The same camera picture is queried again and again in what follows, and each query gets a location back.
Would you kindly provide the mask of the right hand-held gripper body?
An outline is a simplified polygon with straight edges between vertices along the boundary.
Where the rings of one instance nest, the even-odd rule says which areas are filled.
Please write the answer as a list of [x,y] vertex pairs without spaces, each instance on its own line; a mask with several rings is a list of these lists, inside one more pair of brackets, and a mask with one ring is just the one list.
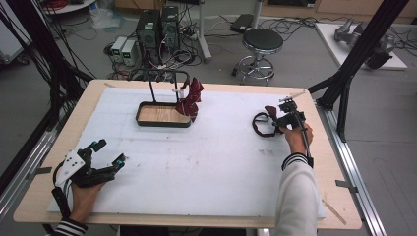
[[297,110],[297,104],[294,101],[294,98],[300,96],[301,94],[303,94],[303,92],[298,92],[293,95],[286,96],[279,101],[280,104],[288,102],[290,105],[290,111],[285,113],[284,116],[280,117],[286,120],[286,126],[290,125],[292,128],[301,127],[306,120],[304,113]]

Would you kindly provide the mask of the black strap loop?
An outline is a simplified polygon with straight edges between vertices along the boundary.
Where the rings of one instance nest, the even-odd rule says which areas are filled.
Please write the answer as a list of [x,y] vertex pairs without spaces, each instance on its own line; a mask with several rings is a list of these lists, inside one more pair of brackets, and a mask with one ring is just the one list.
[[[252,127],[257,135],[263,138],[270,138],[274,137],[276,134],[280,134],[280,129],[276,126],[275,122],[277,121],[277,110],[274,106],[267,105],[265,107],[265,112],[258,113],[252,120]],[[269,119],[272,120],[272,126],[274,127],[274,131],[272,133],[264,134],[262,133],[258,126],[258,122],[267,122]]]

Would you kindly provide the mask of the black rack with wooden tray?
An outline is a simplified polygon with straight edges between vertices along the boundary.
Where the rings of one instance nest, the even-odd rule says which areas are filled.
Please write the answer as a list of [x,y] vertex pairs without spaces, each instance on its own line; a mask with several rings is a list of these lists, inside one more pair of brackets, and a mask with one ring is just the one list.
[[[178,78],[184,79],[186,86],[190,84],[190,75],[181,70],[172,69],[136,69],[130,81],[143,81],[149,85],[151,100],[139,104],[136,121],[142,127],[188,128],[192,119],[185,109],[178,111],[185,100],[184,89],[178,85]],[[173,101],[158,101],[153,84],[169,82],[174,93]]]

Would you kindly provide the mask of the striped dark red bow tie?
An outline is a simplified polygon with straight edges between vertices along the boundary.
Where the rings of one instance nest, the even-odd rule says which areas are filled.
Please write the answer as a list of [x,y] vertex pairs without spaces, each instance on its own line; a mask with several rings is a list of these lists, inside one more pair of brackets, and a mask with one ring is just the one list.
[[204,90],[202,83],[197,79],[187,79],[183,86],[180,87],[180,91],[185,88],[189,88],[189,92],[186,97],[181,97],[176,103],[175,110],[180,114],[187,116],[194,122],[198,116],[198,102],[201,101],[201,92]]

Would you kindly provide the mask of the person's right hand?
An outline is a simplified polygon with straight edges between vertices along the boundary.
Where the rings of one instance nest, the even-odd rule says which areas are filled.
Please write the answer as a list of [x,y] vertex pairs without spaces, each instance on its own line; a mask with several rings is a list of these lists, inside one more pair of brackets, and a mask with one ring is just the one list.
[[[309,124],[305,123],[304,128],[306,129],[307,134],[307,144],[310,145],[313,140],[313,129]],[[303,132],[300,127],[297,127],[293,130],[289,130],[286,127],[280,127],[280,131],[284,134],[285,139],[287,140],[290,151],[292,153],[307,153],[307,146],[303,139]]]

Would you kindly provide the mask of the person's left hand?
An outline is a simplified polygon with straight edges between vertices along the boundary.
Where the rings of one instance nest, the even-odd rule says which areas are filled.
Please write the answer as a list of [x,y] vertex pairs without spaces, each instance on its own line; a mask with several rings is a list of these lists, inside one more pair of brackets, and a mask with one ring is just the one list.
[[80,223],[85,223],[91,214],[99,191],[104,183],[89,187],[80,188],[76,184],[71,186],[73,194],[73,209],[70,218]]

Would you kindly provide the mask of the black round stool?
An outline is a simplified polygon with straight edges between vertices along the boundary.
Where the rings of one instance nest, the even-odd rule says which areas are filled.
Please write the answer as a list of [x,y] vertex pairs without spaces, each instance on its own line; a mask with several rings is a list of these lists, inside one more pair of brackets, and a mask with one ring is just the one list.
[[273,64],[267,56],[282,48],[283,38],[271,29],[250,29],[244,33],[242,43],[252,55],[242,58],[234,66],[231,75],[236,77],[241,73],[241,85],[250,78],[263,80],[267,86],[268,80],[274,76]]

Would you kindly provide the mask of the white floor board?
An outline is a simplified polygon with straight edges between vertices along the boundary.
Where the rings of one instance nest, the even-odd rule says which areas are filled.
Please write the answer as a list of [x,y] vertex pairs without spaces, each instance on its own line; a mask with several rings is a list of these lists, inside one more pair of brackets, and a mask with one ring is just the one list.
[[[316,23],[316,29],[319,35],[321,36],[323,42],[327,45],[330,54],[338,66],[345,61],[351,50],[345,42],[337,42],[333,39],[334,32],[339,27],[341,27],[341,24]],[[391,52],[389,55],[391,58],[388,59],[382,67],[380,67],[380,70],[404,71],[407,69],[407,66],[394,52]]]

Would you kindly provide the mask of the black flat box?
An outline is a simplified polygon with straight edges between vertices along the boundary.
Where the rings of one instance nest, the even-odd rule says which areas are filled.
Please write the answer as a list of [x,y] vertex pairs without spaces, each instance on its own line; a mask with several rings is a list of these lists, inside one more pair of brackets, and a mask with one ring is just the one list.
[[240,15],[230,26],[232,31],[244,33],[252,27],[254,16],[252,14]]

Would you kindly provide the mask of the thin wooden stick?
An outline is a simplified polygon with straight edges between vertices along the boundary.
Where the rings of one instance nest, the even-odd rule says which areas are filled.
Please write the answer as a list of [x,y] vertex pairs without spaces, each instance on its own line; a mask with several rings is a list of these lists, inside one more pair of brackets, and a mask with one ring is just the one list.
[[329,204],[326,200],[322,199],[323,204],[328,208],[328,210],[343,224],[346,225],[346,220],[337,212],[337,210]]

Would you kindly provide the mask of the grey table leg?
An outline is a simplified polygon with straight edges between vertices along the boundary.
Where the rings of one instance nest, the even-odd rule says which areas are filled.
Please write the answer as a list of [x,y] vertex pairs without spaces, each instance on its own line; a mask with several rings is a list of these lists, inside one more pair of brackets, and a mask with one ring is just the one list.
[[199,2],[199,31],[197,33],[198,42],[201,47],[204,62],[209,63],[212,59],[209,51],[209,46],[205,39],[205,0],[198,0]]

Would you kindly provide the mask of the grey case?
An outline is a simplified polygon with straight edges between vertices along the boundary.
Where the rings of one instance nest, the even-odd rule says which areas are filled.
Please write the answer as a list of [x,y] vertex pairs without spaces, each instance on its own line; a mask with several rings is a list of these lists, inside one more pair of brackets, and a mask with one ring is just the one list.
[[[16,20],[12,22],[13,29],[20,39],[26,44],[31,44],[31,39],[23,26]],[[10,32],[5,24],[0,20],[0,64],[10,64],[24,48],[18,39]]]

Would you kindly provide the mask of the grey metal bracket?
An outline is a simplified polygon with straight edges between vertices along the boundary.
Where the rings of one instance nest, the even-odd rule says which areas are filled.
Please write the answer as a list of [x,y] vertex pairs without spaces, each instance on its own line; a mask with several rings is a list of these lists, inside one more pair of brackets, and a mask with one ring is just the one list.
[[26,180],[33,180],[36,175],[48,174],[52,170],[52,167],[39,167],[36,168],[33,172],[28,173]]
[[355,194],[355,193],[357,193],[358,192],[358,188],[357,187],[355,187],[355,186],[353,186],[350,182],[348,182],[348,181],[342,181],[342,180],[336,180],[335,181],[335,185],[337,186],[337,187],[341,187],[341,188],[346,188],[346,189],[348,189],[349,190],[349,192],[351,193],[351,194]]

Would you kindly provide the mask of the aluminium rail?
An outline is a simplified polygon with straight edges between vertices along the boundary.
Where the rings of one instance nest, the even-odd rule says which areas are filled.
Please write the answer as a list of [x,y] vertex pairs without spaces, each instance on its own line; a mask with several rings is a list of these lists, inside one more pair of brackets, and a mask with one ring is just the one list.
[[13,204],[31,181],[26,180],[27,174],[41,167],[41,163],[51,150],[57,137],[58,132],[56,130],[46,131],[39,138],[35,138],[28,148],[24,148],[21,155],[22,163],[18,166],[17,171],[11,174],[11,181],[0,194],[0,222],[8,215]]
[[386,230],[373,204],[371,196],[369,195],[350,147],[336,131],[336,115],[332,110],[325,110],[319,105],[316,105],[316,108],[328,133],[328,137],[334,146],[334,152],[341,165],[345,181],[350,182],[353,186],[358,188],[357,193],[350,194],[359,210],[361,221],[365,224],[366,229],[371,236],[387,236]]

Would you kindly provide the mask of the black frame post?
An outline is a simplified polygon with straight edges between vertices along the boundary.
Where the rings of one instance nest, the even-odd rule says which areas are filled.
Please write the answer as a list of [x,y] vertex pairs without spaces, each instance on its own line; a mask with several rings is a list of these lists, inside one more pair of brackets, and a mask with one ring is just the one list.
[[345,124],[352,80],[409,1],[384,0],[339,69],[328,79],[308,88],[309,93],[326,89],[325,93],[317,99],[318,105],[324,110],[333,110],[334,103],[339,100],[336,133],[344,143],[346,142]]
[[70,63],[53,37],[55,31],[63,40],[73,60],[79,59],[68,44],[59,24],[48,21],[38,0],[5,0],[29,37],[27,45],[19,36],[20,28],[5,13],[0,20],[15,36],[29,55],[36,69],[49,85],[50,109],[47,112],[48,127],[61,122],[60,113],[70,114],[89,82],[95,79],[92,73],[79,69],[76,62]]

